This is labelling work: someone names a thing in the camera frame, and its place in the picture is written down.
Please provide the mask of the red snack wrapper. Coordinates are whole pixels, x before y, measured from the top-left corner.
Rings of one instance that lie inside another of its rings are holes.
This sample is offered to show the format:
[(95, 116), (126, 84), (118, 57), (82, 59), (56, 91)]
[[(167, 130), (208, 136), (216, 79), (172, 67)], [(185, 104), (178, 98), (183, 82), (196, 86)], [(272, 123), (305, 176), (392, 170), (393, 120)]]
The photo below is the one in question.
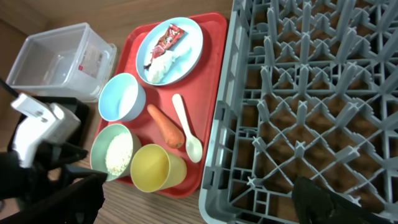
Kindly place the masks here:
[(185, 34), (185, 31), (175, 24), (170, 24), (165, 31), (165, 34), (157, 41), (155, 47), (151, 52), (151, 59), (149, 64), (144, 66), (145, 70), (148, 70), (152, 65), (152, 62), (155, 58), (160, 57), (165, 53), (166, 50), (169, 50), (173, 47)]

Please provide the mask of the white tissue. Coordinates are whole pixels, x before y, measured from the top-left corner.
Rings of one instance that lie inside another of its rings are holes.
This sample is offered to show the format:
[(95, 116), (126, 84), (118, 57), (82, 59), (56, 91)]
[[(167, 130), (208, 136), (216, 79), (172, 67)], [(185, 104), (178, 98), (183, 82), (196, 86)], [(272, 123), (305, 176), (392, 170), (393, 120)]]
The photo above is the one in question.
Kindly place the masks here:
[(159, 83), (170, 70), (176, 59), (189, 53), (191, 49), (192, 48), (189, 47), (185, 50), (166, 50), (164, 54), (153, 59), (150, 67), (148, 68), (147, 80), (150, 83)]

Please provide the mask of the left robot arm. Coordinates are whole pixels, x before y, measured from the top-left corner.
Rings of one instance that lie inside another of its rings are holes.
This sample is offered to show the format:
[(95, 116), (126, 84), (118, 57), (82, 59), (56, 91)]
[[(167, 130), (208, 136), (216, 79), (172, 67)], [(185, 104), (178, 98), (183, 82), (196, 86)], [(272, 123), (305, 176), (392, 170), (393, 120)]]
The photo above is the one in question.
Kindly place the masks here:
[(69, 186), (73, 179), (67, 165), (78, 162), (88, 151), (68, 142), (42, 142), (30, 168), (22, 168), (18, 153), (9, 148), (1, 153), (1, 200), (16, 198), (21, 210)]

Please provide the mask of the mint green bowl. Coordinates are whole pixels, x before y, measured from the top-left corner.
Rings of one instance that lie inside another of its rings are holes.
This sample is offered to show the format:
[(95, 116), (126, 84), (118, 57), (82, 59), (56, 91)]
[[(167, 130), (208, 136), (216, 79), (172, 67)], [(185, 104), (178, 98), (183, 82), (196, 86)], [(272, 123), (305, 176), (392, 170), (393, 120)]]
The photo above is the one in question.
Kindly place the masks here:
[[(117, 136), (118, 134), (128, 133), (132, 136), (133, 141), (133, 152), (131, 156), (130, 163), (127, 165), (126, 169), (121, 175), (112, 175), (108, 172), (105, 164), (105, 156), (107, 148), (111, 142), (111, 140)], [(141, 141), (139, 138), (132, 133), (127, 127), (122, 124), (112, 124), (105, 127), (102, 131), (99, 132), (94, 143), (91, 148), (90, 154), (90, 165), (93, 170), (98, 170), (101, 172), (107, 173), (107, 181), (113, 181), (121, 177), (125, 177), (130, 175), (130, 165), (132, 158), (135, 153), (142, 147)]]

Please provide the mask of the white rice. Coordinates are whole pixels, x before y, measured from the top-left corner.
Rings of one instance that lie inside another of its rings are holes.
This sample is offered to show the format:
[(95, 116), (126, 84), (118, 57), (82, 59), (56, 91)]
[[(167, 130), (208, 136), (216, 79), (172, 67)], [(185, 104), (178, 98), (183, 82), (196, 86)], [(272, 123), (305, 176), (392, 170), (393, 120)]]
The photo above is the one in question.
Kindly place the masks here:
[(121, 175), (130, 163), (133, 152), (132, 136), (122, 133), (115, 136), (106, 151), (105, 164), (112, 175)]

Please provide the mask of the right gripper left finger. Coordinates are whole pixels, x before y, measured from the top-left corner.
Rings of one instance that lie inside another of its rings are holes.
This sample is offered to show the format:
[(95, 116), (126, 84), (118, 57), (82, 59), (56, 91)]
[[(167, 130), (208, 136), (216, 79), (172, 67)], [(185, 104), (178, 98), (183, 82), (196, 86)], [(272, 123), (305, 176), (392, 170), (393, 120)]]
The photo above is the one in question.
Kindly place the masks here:
[(100, 175), (89, 175), (1, 220), (1, 224), (93, 223), (104, 203), (105, 180)]

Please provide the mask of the yellow plastic cup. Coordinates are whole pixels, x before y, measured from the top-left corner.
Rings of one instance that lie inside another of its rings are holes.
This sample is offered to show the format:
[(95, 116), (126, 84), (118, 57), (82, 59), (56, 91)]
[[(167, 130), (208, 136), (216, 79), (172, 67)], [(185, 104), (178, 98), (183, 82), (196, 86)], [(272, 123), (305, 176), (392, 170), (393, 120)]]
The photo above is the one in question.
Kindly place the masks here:
[(185, 161), (156, 144), (141, 147), (131, 162), (133, 184), (147, 193), (175, 187), (186, 175)]

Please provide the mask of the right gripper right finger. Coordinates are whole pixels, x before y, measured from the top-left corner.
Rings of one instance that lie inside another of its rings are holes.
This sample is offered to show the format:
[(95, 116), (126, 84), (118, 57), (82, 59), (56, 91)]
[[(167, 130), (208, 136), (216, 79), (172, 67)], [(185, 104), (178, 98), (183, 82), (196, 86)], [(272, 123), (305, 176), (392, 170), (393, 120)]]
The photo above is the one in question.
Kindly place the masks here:
[(361, 207), (360, 199), (318, 186), (306, 177), (295, 180), (292, 200), (300, 223), (362, 224), (395, 220), (393, 203), (384, 204), (387, 212), (371, 213)]

